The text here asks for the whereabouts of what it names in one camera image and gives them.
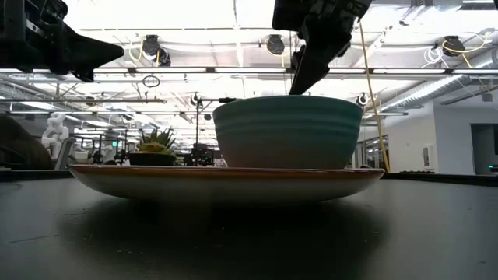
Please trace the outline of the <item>person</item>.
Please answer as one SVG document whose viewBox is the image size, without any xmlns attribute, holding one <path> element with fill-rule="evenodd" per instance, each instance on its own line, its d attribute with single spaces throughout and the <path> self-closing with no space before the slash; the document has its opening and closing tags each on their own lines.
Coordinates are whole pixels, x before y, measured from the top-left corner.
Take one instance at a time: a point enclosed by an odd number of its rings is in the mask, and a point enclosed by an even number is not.
<svg viewBox="0 0 498 280">
<path fill-rule="evenodd" d="M 44 146 L 19 123 L 0 115 L 0 167 L 12 170 L 53 170 Z"/>
</svg>

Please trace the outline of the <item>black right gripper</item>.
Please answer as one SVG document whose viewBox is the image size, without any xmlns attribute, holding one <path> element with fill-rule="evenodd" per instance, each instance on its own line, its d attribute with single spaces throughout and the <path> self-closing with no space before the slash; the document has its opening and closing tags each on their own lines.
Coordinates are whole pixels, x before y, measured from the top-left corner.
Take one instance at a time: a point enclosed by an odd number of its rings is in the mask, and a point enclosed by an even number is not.
<svg viewBox="0 0 498 280">
<path fill-rule="evenodd" d="M 272 28 L 298 31 L 305 44 L 294 51 L 289 95 L 302 95 L 329 72 L 329 63 L 350 46 L 352 26 L 373 0 L 275 0 Z M 316 19 L 318 22 L 305 22 Z"/>
</svg>

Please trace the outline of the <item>potted succulent plant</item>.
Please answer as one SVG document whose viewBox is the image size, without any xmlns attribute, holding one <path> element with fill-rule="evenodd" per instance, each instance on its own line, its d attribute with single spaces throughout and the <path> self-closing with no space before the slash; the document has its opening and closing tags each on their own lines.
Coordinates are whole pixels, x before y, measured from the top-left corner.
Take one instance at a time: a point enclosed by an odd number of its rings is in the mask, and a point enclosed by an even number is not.
<svg viewBox="0 0 498 280">
<path fill-rule="evenodd" d="M 172 127 L 160 131 L 154 129 L 149 135 L 141 131 L 139 150 L 128 154 L 132 166 L 174 166 L 177 161 L 172 148 L 175 142 Z"/>
</svg>

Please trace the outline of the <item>red round plate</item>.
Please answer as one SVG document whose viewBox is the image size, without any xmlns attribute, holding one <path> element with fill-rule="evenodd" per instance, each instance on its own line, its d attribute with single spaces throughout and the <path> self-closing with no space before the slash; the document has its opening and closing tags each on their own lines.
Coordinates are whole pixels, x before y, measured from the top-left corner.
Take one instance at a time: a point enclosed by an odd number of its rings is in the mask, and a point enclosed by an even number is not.
<svg viewBox="0 0 498 280">
<path fill-rule="evenodd" d="M 359 193 L 382 169 L 269 169 L 200 166 L 72 165 L 80 183 L 110 196 L 176 203 L 277 205 Z"/>
</svg>

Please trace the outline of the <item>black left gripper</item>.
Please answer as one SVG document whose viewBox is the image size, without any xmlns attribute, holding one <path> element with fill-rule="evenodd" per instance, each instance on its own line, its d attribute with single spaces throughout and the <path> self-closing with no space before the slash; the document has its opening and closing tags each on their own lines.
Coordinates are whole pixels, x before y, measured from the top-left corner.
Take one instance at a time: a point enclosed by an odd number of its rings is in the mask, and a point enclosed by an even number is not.
<svg viewBox="0 0 498 280">
<path fill-rule="evenodd" d="M 0 0 L 0 68 L 48 69 L 94 81 L 94 70 L 124 55 L 115 44 L 65 26 L 62 0 Z"/>
</svg>

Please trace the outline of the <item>white robot figure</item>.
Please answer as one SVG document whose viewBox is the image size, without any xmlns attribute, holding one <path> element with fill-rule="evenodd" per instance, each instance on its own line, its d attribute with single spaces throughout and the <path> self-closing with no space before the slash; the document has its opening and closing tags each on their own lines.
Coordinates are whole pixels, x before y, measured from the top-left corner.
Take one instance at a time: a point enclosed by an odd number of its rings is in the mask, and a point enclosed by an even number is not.
<svg viewBox="0 0 498 280">
<path fill-rule="evenodd" d="M 51 159 L 56 160 L 62 143 L 69 137 L 69 129 L 63 125 L 66 119 L 63 113 L 51 113 L 47 119 L 47 127 L 41 137 L 41 143 L 49 152 Z"/>
</svg>

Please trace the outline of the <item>grey chair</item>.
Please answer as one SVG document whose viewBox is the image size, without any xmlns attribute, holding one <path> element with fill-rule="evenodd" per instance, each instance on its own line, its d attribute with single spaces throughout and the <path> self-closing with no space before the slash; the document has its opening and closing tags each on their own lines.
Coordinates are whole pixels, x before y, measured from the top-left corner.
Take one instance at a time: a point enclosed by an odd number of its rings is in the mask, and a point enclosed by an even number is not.
<svg viewBox="0 0 498 280">
<path fill-rule="evenodd" d="M 70 162 L 70 153 L 75 143 L 76 143 L 76 138 L 74 137 L 69 137 L 62 142 L 61 149 L 59 151 L 58 158 L 54 166 L 55 170 L 66 170 L 68 168 Z"/>
</svg>

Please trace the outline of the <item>black boom stand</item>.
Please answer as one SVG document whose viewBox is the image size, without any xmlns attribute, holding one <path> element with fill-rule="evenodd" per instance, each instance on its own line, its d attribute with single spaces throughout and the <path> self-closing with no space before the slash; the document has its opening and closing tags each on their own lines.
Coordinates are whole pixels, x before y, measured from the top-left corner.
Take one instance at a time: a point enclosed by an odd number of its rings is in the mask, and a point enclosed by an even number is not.
<svg viewBox="0 0 498 280">
<path fill-rule="evenodd" d="M 193 164 L 195 166 L 209 166 L 213 165 L 213 151 L 211 151 L 211 155 L 209 156 L 209 149 L 200 149 L 199 148 L 199 115 L 200 115 L 200 106 L 205 102 L 218 102 L 218 103 L 230 103 L 237 98 L 232 97 L 223 97 L 218 99 L 213 98 L 201 98 L 197 93 L 193 96 L 193 100 L 195 102 L 195 143 L 193 145 L 193 149 L 191 152 Z"/>
</svg>

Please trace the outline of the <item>teal ceramic bowl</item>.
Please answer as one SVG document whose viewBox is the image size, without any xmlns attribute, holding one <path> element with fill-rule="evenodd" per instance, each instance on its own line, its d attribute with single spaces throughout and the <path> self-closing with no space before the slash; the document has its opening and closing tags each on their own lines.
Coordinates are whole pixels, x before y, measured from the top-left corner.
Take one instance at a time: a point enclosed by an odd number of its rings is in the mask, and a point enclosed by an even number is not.
<svg viewBox="0 0 498 280">
<path fill-rule="evenodd" d="M 213 112 L 216 138 L 230 167 L 343 169 L 363 117 L 349 101 L 323 96 L 264 96 Z"/>
</svg>

